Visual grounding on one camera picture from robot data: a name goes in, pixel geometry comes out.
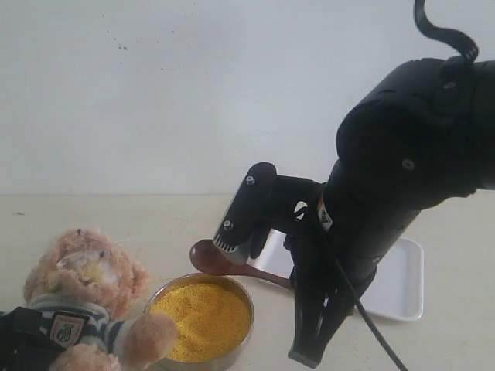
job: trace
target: yellow grain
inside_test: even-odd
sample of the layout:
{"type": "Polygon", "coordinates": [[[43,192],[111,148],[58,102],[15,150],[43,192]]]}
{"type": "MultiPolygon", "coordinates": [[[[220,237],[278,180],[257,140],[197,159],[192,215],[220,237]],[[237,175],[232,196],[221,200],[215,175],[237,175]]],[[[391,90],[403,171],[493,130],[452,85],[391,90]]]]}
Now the yellow grain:
{"type": "Polygon", "coordinates": [[[236,348],[249,331],[246,304],[215,284],[190,284],[164,294],[150,308],[177,324],[178,339],[168,358],[204,362],[236,348]]]}

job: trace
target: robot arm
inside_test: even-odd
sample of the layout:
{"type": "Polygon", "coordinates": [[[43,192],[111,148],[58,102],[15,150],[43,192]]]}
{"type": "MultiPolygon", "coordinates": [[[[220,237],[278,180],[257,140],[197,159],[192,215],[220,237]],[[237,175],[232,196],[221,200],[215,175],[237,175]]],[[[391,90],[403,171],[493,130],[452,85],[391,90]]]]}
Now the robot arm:
{"type": "Polygon", "coordinates": [[[495,189],[495,61],[474,63],[476,44],[434,27],[424,1],[415,3],[415,20],[461,56],[412,60],[389,73],[340,125],[327,182],[253,166],[214,237],[242,264],[259,255],[270,229],[287,234],[295,289],[289,357],[310,368],[422,210],[495,189]],[[303,213],[295,212],[299,202],[303,213]]]}

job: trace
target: white wall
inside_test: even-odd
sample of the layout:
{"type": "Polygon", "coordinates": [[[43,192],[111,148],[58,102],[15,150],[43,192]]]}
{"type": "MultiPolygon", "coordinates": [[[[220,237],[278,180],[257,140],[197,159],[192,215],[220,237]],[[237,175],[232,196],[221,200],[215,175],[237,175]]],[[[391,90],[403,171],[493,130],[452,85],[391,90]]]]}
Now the white wall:
{"type": "MultiPolygon", "coordinates": [[[[455,53],[416,31],[412,5],[2,0],[0,194],[230,193],[259,161],[324,181],[375,83],[455,53]]],[[[495,58],[493,0],[427,12],[495,58]]]]}

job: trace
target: spoon handle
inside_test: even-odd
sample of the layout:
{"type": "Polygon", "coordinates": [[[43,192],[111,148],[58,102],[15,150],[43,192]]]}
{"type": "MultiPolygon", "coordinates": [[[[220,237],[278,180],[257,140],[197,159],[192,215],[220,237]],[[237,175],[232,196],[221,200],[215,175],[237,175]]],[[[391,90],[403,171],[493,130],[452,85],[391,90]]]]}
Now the spoon handle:
{"type": "Polygon", "coordinates": [[[237,274],[239,274],[240,276],[259,278],[260,280],[271,282],[280,287],[286,288],[287,290],[294,290],[294,287],[292,286],[292,283],[288,278],[280,277],[265,271],[260,271],[259,269],[249,264],[244,264],[237,267],[236,271],[237,274]]]}

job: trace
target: teddy bear clothing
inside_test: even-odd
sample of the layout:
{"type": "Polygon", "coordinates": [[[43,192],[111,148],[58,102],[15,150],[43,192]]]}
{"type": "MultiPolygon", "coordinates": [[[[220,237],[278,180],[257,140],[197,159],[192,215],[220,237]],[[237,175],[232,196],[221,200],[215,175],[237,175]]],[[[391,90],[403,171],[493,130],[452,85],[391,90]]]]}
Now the teddy bear clothing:
{"type": "Polygon", "coordinates": [[[29,303],[29,308],[42,313],[41,331],[62,347],[94,344],[122,360],[133,320],[110,322],[107,311],[99,305],[76,304],[56,294],[40,295],[29,303]]]}

